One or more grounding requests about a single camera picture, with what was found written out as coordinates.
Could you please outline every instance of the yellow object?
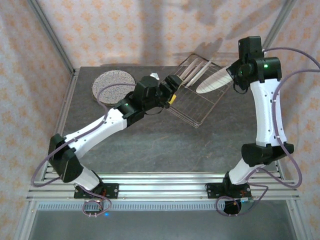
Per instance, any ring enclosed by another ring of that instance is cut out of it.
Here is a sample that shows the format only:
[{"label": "yellow object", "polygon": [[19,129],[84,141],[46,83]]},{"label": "yellow object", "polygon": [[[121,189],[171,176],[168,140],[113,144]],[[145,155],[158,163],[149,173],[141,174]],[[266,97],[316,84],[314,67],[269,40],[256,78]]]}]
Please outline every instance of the yellow object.
[{"label": "yellow object", "polygon": [[168,103],[171,105],[171,104],[173,104],[174,103],[174,101],[176,100],[176,95],[175,94],[173,94],[173,96],[172,96],[172,98],[171,98],[171,100],[170,101],[168,101]]}]

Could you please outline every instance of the aluminum frame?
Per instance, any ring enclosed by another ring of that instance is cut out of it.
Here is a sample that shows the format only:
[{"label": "aluminum frame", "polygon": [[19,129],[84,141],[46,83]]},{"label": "aluminum frame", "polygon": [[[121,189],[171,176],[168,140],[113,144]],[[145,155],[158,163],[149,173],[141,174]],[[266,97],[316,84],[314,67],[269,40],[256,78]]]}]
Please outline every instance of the aluminum frame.
[{"label": "aluminum frame", "polygon": [[66,69],[69,71],[70,74],[75,72],[75,69],[66,54],[66,51],[62,47],[56,33],[54,32],[53,28],[51,27],[45,13],[41,9],[37,0],[27,0],[28,4],[30,5],[31,9],[33,10],[34,14],[38,18],[41,26],[43,27],[47,37],[50,39],[53,47],[61,57],[63,64],[65,65]]},{"label": "aluminum frame", "polygon": [[[63,132],[63,128],[67,119],[69,106],[71,103],[72,95],[75,89],[75,85],[77,82],[79,69],[74,69],[73,65],[71,64],[65,50],[63,49],[62,45],[60,44],[59,39],[57,38],[55,32],[53,31],[49,21],[47,20],[44,12],[40,8],[37,0],[27,0],[29,5],[31,6],[32,10],[34,11],[35,15],[37,16],[38,20],[40,21],[42,27],[44,28],[48,38],[50,39],[51,43],[53,44],[54,48],[57,50],[58,54],[62,58],[62,61],[68,71],[71,73],[72,78],[69,81],[69,85],[66,90],[66,94],[64,96],[63,105],[61,107],[59,120],[56,126],[56,132],[61,133]],[[269,48],[274,41],[275,37],[277,36],[281,26],[284,24],[287,16],[291,12],[294,4],[297,0],[287,0],[282,7],[276,21],[274,22],[271,30],[269,31],[264,43],[263,48]],[[279,161],[277,161],[277,168],[278,173],[277,176],[281,179],[285,179],[282,171],[282,167]],[[44,181],[47,178],[53,177],[55,173],[53,171],[50,172],[50,166],[46,164],[42,168],[41,172],[41,180]],[[177,198],[172,196],[172,193],[177,194],[175,191],[180,191],[181,196],[179,198],[186,202],[190,201],[199,201],[199,202],[208,202],[209,199],[207,198],[207,194],[203,189],[200,189],[199,186],[202,186],[204,182],[221,182],[223,173],[122,173],[122,174],[103,174],[101,173],[100,176],[104,181],[117,181],[126,185],[127,183],[127,190],[128,192],[124,195],[119,195],[118,202],[120,201],[138,201],[141,202],[143,199],[146,198],[145,195],[138,195],[138,194],[131,194],[130,191],[133,193],[138,193],[139,191],[149,191],[151,193],[148,196],[148,201],[157,201],[157,200],[165,200],[165,201],[177,201]],[[130,183],[134,181],[135,185],[130,186]],[[299,193],[297,190],[292,189],[282,189],[282,187],[276,183],[276,181],[268,176],[265,176],[263,173],[256,173],[253,178],[250,179],[253,182],[265,182],[268,186],[272,186],[270,191],[272,194],[268,194],[265,196],[265,200],[273,200],[273,199],[282,199],[286,200],[288,209],[290,211],[291,220],[294,226],[294,230],[298,239],[313,239],[311,231],[308,225],[305,224],[302,205],[299,198]],[[65,195],[57,194],[60,189],[66,189]],[[26,206],[21,214],[20,221],[18,227],[15,232],[14,239],[15,240],[27,240],[29,239],[32,225],[35,220],[36,213],[38,211],[38,207],[41,204],[41,201],[48,202],[49,200],[56,200],[62,202],[68,202],[69,200],[75,201],[72,197],[72,188],[71,184],[62,184],[58,182],[56,185],[47,186],[47,188],[43,188],[43,192],[35,190],[32,187],[27,196],[27,203]],[[252,188],[252,194],[258,198],[259,193],[261,190],[258,188]]]}]

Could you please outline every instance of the gray stone table surface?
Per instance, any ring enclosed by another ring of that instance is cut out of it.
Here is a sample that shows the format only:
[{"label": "gray stone table surface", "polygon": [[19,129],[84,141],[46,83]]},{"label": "gray stone table surface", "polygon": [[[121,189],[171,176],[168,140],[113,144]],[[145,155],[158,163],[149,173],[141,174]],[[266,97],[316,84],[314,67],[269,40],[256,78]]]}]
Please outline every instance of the gray stone table surface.
[{"label": "gray stone table surface", "polygon": [[[160,79],[172,66],[81,67],[63,134],[73,133],[104,112],[92,96],[94,80],[104,72],[123,70],[135,81],[151,73]],[[257,123],[251,91],[245,95],[229,89],[204,123],[194,128],[167,110],[148,116],[116,132],[93,147],[80,162],[98,173],[226,172],[241,159],[241,147],[254,143]],[[267,166],[275,171],[274,163]]]}]

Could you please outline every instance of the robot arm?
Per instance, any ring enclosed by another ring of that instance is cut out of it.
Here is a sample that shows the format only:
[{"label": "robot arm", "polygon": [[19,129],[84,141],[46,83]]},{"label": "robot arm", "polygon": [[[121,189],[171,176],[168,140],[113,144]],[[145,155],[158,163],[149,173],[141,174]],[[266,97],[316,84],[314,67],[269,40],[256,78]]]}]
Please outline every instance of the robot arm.
[{"label": "robot arm", "polygon": [[[59,134],[54,135],[50,140],[50,153],[62,144],[71,141],[49,160],[62,181],[64,183],[74,182],[88,191],[101,195],[104,190],[103,182],[95,172],[80,164],[79,159],[110,135],[141,120],[146,111],[155,107],[169,108],[175,99],[174,93],[181,83],[182,80],[176,75],[169,75],[161,83],[154,77],[145,76],[137,83],[133,92],[129,92],[108,112],[106,119],[105,116],[102,116],[64,138]],[[103,122],[102,125],[96,130],[79,139],[76,138],[101,122]]]},{"label": "robot arm", "polygon": [[[263,83],[259,81],[252,82],[250,88],[253,94],[256,112],[257,133],[255,139],[255,145],[263,148],[272,149],[272,147],[279,146],[277,136],[275,133],[275,126],[272,121],[272,99],[273,94],[279,85],[279,81],[276,78],[266,79]],[[276,96],[276,121],[278,123],[279,138],[283,143],[287,142],[287,138],[284,132],[281,116],[280,106],[280,94]],[[240,185],[245,184],[246,177],[255,169],[263,168],[266,165],[259,162],[259,157],[252,155],[250,151],[252,144],[244,145],[243,154],[246,161],[242,158],[239,163],[229,172],[229,177],[232,184]]]},{"label": "robot arm", "polygon": [[264,56],[259,36],[239,40],[238,48],[239,60],[227,71],[233,78],[234,85],[245,91],[251,88],[255,103],[257,133],[255,143],[242,146],[242,159],[229,172],[229,179],[233,185],[245,184],[247,176],[254,169],[263,168],[285,156],[277,138],[280,138],[290,153],[294,151],[294,146],[287,143],[282,124],[280,93],[275,100],[279,136],[276,135],[273,124],[273,96],[282,77],[280,60],[277,57]]}]

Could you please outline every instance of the metal rod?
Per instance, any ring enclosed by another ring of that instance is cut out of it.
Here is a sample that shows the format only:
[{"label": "metal rod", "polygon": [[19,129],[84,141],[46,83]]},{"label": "metal rod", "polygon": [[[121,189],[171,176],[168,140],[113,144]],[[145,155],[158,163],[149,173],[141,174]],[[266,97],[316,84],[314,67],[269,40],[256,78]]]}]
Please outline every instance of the metal rod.
[{"label": "metal rod", "polygon": [[[49,166],[45,178],[52,179],[57,174]],[[214,172],[142,172],[142,173],[100,173],[105,183],[118,183],[119,195],[117,201],[212,201],[208,199],[205,189],[206,183],[221,183],[225,174]],[[299,199],[296,189],[284,187],[265,173],[257,172],[249,182],[267,185],[269,191],[264,200]],[[27,195],[28,200],[74,200],[73,183],[55,183],[42,187],[31,187]],[[252,196],[257,199],[264,191],[261,187],[252,187]]]},{"label": "metal rod", "polygon": [[20,219],[20,221],[23,220],[23,227],[22,227],[21,231],[16,232],[16,234],[14,236],[14,240],[27,240],[27,239],[29,239],[31,229],[34,224],[35,217],[36,217],[37,208],[38,208],[38,202],[31,201],[30,203],[27,203],[26,215]]},{"label": "metal rod", "polygon": [[53,28],[51,27],[48,19],[46,18],[46,15],[44,14],[43,10],[41,9],[39,3],[37,0],[27,0],[30,7],[32,8],[34,14],[38,18],[40,24],[42,25],[46,35],[50,39],[53,47],[56,49],[58,54],[60,55],[66,69],[69,71],[70,74],[73,74],[75,69],[69,60],[64,48],[62,47],[59,39],[57,38],[57,35],[55,34]]},{"label": "metal rod", "polygon": [[289,13],[291,12],[292,8],[294,7],[297,0],[287,0],[283,7],[281,8],[275,22],[273,23],[269,33],[267,34],[264,43],[262,44],[263,49],[268,49],[271,47],[273,41],[275,40],[276,36],[278,35],[281,27],[285,23]]}]

